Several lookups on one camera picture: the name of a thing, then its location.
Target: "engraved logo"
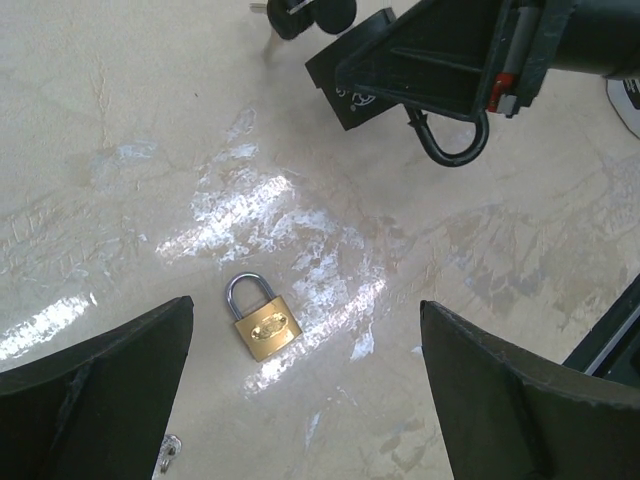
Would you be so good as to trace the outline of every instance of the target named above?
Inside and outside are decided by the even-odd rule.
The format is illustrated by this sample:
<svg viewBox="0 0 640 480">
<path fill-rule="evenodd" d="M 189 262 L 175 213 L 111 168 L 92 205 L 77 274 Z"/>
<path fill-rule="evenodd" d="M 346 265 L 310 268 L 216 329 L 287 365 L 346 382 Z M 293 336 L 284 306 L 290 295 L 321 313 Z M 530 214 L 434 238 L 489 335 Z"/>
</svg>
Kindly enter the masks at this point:
<svg viewBox="0 0 640 480">
<path fill-rule="evenodd" d="M 251 330 L 251 338 L 256 341 L 265 341 L 278 335 L 289 323 L 289 319 L 282 313 L 274 313 L 264 318 Z"/>
</svg>

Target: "metal hook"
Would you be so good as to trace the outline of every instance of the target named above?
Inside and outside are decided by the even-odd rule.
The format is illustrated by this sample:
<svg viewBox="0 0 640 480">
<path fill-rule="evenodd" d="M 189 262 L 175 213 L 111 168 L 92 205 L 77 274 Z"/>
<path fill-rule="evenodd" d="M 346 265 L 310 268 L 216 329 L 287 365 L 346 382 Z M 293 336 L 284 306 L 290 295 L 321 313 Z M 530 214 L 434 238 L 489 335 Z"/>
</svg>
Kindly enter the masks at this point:
<svg viewBox="0 0 640 480">
<path fill-rule="evenodd" d="M 409 114 L 409 125 L 411 125 L 418 134 L 420 143 L 424 147 L 425 152 L 429 155 L 433 161 L 444 167 L 462 167 L 471 163 L 480 156 L 484 147 L 487 146 L 489 141 L 489 118 L 487 112 L 483 111 L 475 122 L 476 135 L 471 142 L 469 148 L 460 153 L 447 153 L 436 141 L 433 136 L 433 132 L 427 125 L 427 115 L 421 110 L 405 107 Z"/>
<path fill-rule="evenodd" d="M 267 280 L 262 275 L 253 273 L 253 272 L 239 273 L 238 275 L 233 277 L 231 280 L 229 280 L 229 283 L 227 284 L 227 290 L 226 290 L 227 304 L 229 305 L 229 308 L 231 309 L 233 316 L 236 317 L 236 320 L 242 320 L 242 312 L 238 308 L 238 305 L 236 305 L 236 301 L 233 299 L 233 290 L 236 288 L 236 285 L 238 284 L 238 282 L 245 279 L 251 279 L 251 280 L 254 280 L 255 282 L 258 282 L 258 284 L 262 288 L 262 291 L 269 298 L 269 301 L 274 300 L 276 298 L 276 294 L 271 288 L 271 285 L 269 285 Z"/>
</svg>

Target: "label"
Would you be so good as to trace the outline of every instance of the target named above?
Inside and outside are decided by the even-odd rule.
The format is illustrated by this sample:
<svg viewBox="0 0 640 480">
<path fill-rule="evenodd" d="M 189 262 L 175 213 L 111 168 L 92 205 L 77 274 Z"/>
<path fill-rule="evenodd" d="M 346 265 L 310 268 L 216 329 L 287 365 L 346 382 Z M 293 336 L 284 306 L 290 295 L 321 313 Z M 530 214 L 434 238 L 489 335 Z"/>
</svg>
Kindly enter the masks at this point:
<svg viewBox="0 0 640 480">
<path fill-rule="evenodd" d="M 624 89 L 627 95 L 629 95 L 631 105 L 633 105 L 636 110 L 640 110 L 640 79 L 625 80 Z"/>
</svg>

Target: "key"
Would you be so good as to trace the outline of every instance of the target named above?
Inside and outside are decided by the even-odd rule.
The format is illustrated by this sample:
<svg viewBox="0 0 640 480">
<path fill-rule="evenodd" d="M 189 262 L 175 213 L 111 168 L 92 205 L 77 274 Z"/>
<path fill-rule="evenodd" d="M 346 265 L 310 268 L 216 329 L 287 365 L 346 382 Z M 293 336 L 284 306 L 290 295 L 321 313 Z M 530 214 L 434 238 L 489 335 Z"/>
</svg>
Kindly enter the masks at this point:
<svg viewBox="0 0 640 480">
<path fill-rule="evenodd" d="M 267 4 L 266 3 L 251 3 L 249 4 L 249 10 L 253 13 L 258 13 L 261 15 L 267 15 Z M 267 44 L 262 50 L 262 58 L 264 58 L 265 62 L 271 60 L 273 54 L 282 46 L 284 40 L 280 38 L 280 35 L 271 27 L 271 35 L 269 36 L 269 40 L 267 40 Z"/>
<path fill-rule="evenodd" d="M 347 30 L 356 19 L 356 0 L 311 0 L 311 17 L 318 27 L 331 35 Z"/>
<path fill-rule="evenodd" d="M 269 0 L 267 15 L 269 23 L 283 40 L 293 40 L 313 25 L 313 18 L 308 8 L 294 9 L 299 0 Z"/>
</svg>

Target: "glossy surface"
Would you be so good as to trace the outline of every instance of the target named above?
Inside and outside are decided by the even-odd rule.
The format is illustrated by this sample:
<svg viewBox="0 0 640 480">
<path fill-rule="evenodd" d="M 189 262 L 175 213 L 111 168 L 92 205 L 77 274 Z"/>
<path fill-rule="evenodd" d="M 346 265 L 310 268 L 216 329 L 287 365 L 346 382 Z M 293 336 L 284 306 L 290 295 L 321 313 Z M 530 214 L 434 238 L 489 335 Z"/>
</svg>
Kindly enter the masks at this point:
<svg viewBox="0 0 640 480">
<path fill-rule="evenodd" d="M 640 272 L 640 142 L 599 78 L 553 72 L 447 170 L 399 108 L 343 132 L 304 68 L 331 39 L 265 64 L 248 3 L 8 0 L 0 18 L 0 367 L 191 295 L 167 479 L 450 479 L 419 301 L 562 361 Z M 452 150 L 472 135 L 433 128 Z M 262 364 L 225 304 L 243 270 L 305 332 Z"/>
</svg>

